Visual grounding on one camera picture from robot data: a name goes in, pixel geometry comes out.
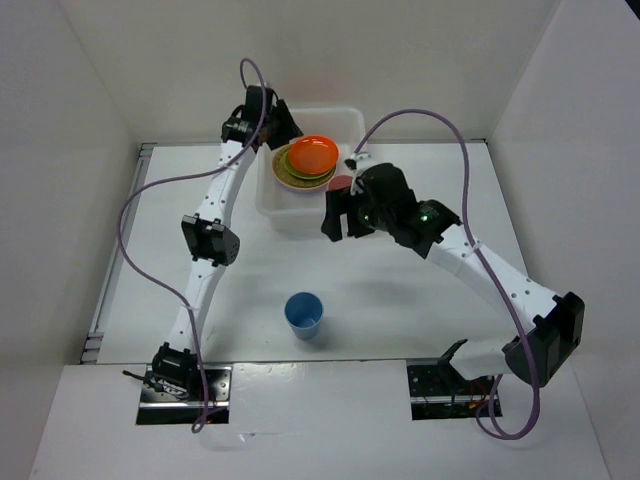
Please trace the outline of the pink plastic cup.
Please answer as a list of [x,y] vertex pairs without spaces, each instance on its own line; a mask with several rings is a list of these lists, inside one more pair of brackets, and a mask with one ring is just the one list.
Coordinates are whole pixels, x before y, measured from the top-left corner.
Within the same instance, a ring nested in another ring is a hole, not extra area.
[[350,175],[336,175],[334,176],[327,187],[328,191],[341,191],[344,189],[349,190],[351,188],[353,177]]

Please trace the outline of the green plate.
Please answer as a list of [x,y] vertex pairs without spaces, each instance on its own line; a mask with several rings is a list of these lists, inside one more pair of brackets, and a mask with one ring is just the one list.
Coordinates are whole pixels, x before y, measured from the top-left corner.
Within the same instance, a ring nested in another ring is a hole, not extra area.
[[330,170],[327,170],[326,172],[323,172],[321,174],[307,174],[299,170],[296,170],[293,167],[293,165],[289,160],[289,154],[287,152],[285,152],[282,155],[282,159],[283,159],[283,165],[284,165],[285,171],[291,174],[294,178],[297,178],[300,180],[319,180],[321,178],[333,175],[336,171],[336,167],[332,167]]

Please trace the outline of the orange plate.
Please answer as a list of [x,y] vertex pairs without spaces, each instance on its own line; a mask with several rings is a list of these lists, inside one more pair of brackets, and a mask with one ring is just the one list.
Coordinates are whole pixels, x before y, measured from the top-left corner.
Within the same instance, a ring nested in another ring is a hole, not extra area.
[[288,157],[295,170],[308,175],[320,175],[337,164],[339,148],[328,137],[310,135],[297,140],[291,146]]

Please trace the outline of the blue plastic cup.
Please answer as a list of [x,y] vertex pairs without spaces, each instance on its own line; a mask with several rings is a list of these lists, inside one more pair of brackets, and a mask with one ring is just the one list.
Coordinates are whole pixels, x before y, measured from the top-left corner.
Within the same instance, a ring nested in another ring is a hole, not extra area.
[[316,295],[299,292],[287,300],[284,315],[298,339],[311,340],[319,332],[324,307]]

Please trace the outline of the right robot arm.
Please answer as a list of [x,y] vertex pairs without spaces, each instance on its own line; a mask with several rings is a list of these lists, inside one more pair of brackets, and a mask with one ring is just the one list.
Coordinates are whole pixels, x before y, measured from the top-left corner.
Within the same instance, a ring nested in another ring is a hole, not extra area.
[[458,278],[498,314],[520,321],[515,337],[454,343],[438,369],[446,391],[459,393],[473,379],[504,374],[544,387],[579,346],[585,310],[580,297],[541,286],[470,239],[460,217],[444,204],[417,200],[396,166],[372,165],[344,186],[332,182],[325,205],[321,231],[331,241],[384,231]]

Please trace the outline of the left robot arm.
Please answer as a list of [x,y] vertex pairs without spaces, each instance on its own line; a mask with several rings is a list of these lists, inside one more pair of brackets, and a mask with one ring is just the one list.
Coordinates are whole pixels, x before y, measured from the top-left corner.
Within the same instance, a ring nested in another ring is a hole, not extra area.
[[256,152],[302,135],[286,103],[271,88],[250,86],[245,103],[223,123],[218,173],[212,176],[195,212],[181,220],[191,257],[181,306],[167,341],[152,360],[152,371],[176,399],[202,393],[196,346],[201,340],[213,293],[226,267],[237,258],[240,239],[231,230],[234,202]]

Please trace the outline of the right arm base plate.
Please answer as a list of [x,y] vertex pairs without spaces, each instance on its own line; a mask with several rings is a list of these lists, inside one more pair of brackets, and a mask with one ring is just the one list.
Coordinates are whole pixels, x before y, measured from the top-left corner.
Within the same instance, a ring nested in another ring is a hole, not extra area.
[[437,363],[408,364],[406,372],[414,421],[474,418],[495,383],[492,376],[466,380]]

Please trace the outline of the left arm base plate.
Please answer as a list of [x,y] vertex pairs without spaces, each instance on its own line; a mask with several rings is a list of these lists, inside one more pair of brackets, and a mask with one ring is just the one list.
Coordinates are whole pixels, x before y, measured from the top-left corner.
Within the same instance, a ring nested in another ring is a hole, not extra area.
[[[231,397],[231,365],[207,365],[209,386],[208,424],[227,424]],[[171,384],[157,377],[147,367],[142,384],[136,424],[166,426],[192,424],[203,413],[205,398],[199,375],[189,388]]]

